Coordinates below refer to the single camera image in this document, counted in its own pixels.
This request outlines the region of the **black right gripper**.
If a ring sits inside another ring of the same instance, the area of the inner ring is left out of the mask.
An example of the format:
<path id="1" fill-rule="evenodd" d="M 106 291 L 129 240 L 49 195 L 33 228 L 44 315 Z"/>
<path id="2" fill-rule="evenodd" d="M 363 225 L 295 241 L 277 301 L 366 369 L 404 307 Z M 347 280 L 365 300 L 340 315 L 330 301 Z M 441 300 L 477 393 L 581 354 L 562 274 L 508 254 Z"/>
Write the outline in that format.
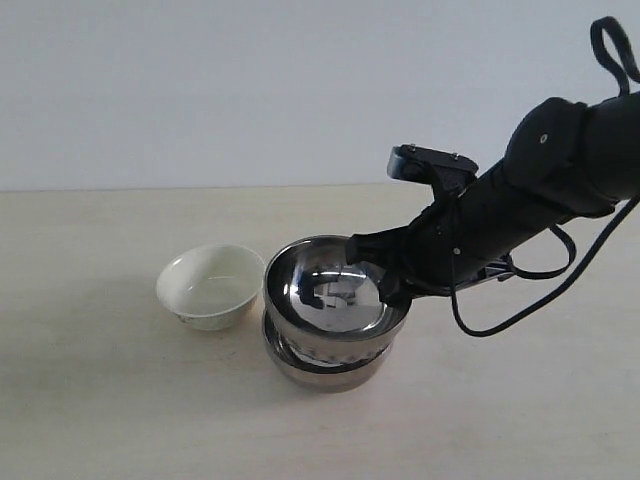
<path id="1" fill-rule="evenodd" d="M 413 295 L 448 295 L 544 229 L 545 202 L 493 167 L 461 193 L 434 197 L 408 226 L 353 234 L 345 258 L 396 265 L 378 282 L 379 299 L 410 305 Z"/>

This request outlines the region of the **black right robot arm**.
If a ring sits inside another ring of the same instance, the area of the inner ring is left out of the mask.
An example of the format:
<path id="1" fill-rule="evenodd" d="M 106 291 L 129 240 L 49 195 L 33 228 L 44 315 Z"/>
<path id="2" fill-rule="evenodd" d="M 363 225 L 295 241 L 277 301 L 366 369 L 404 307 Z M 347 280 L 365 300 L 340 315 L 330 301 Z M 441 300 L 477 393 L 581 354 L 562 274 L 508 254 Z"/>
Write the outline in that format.
<path id="1" fill-rule="evenodd" d="M 385 302 L 442 295 L 547 228 L 607 216 L 638 195 L 639 96 L 547 99 L 483 174 L 467 157 L 409 144 L 393 148 L 387 173 L 431 186 L 434 201 L 406 226 L 353 235 L 346 259 L 385 271 Z"/>

